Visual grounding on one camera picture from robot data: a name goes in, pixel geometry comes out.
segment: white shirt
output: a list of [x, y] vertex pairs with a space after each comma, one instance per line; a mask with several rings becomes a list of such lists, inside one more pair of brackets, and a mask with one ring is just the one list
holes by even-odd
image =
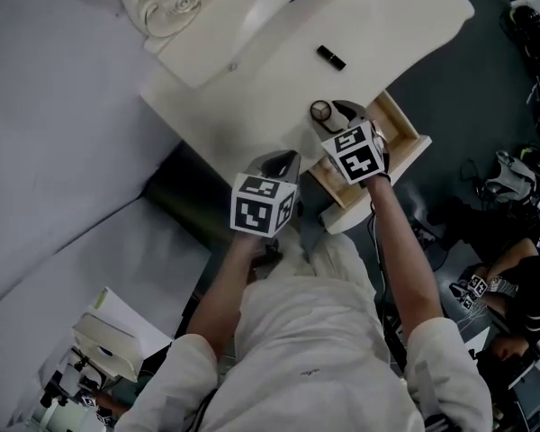
[[[256, 282], [246, 291], [230, 370], [201, 431], [421, 432], [414, 366], [427, 361], [441, 410], [464, 431], [491, 430], [491, 397], [449, 319], [414, 329], [408, 387], [389, 365], [374, 303], [355, 284], [317, 277]], [[183, 420], [218, 386], [200, 336], [177, 339], [118, 432], [185, 430]]]

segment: white sleeve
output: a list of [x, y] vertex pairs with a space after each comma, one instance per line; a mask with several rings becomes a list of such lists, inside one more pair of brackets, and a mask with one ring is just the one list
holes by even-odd
[[415, 367], [427, 362], [441, 411], [464, 432], [492, 429], [491, 396], [486, 382], [468, 354], [458, 327], [438, 318], [418, 325], [409, 337], [406, 381], [419, 403]]
[[186, 416], [217, 387], [216, 355], [202, 336], [185, 335], [172, 343], [166, 360], [132, 408], [116, 424], [116, 432], [158, 432], [182, 429]]

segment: person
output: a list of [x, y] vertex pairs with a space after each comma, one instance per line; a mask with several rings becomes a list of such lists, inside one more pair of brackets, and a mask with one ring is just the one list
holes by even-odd
[[[286, 226], [283, 261], [248, 286], [260, 239], [236, 235], [187, 334], [116, 430], [421, 432], [429, 379], [449, 420], [463, 431], [490, 431], [488, 388], [457, 326], [443, 317], [432, 269], [389, 181], [376, 175], [366, 185], [408, 339], [405, 383], [390, 368], [375, 291], [352, 240], [325, 236], [305, 261]], [[219, 386], [217, 359], [232, 336], [238, 362]]]
[[540, 220], [522, 222], [473, 210], [457, 198], [433, 210], [427, 220], [432, 225], [446, 225], [445, 248], [462, 240], [480, 258], [481, 263], [464, 271], [459, 281], [463, 288], [472, 275], [488, 286], [495, 279], [517, 286], [513, 298], [487, 291], [481, 300], [506, 319], [511, 331], [509, 336], [498, 336], [491, 350], [502, 360], [523, 356], [540, 339]]

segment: gray floor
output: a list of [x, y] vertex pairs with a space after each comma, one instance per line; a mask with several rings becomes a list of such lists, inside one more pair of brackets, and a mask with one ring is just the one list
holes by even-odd
[[[392, 97], [432, 145], [395, 185], [408, 215], [423, 221], [428, 209], [457, 195], [475, 208], [480, 201], [471, 183], [459, 179], [463, 162], [470, 158], [481, 176], [491, 169], [498, 149], [512, 151], [520, 143], [536, 139], [532, 114], [526, 104], [532, 88], [522, 58], [500, 28], [499, 19], [507, 0], [470, 0], [475, 16], [441, 49], [423, 58], [389, 88]], [[302, 193], [310, 212], [316, 215], [324, 204], [323, 193], [305, 179]], [[365, 222], [348, 232], [366, 262], [371, 280], [382, 289], [374, 248]], [[433, 248], [431, 263], [438, 266], [444, 251]], [[443, 304], [450, 317], [463, 316], [448, 285], [469, 264], [478, 262], [472, 249], [456, 245], [436, 273]], [[473, 336], [483, 322], [476, 321], [463, 336]]]

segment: drawer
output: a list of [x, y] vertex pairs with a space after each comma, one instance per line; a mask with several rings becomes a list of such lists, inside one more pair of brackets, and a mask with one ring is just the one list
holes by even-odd
[[[418, 134], [386, 91], [368, 105], [366, 114], [388, 141], [390, 178], [394, 184], [430, 145], [432, 139]], [[336, 234], [351, 229], [371, 213], [368, 190], [361, 188], [359, 184], [349, 185], [328, 157], [314, 165], [310, 173], [335, 201], [320, 215], [329, 233]]]

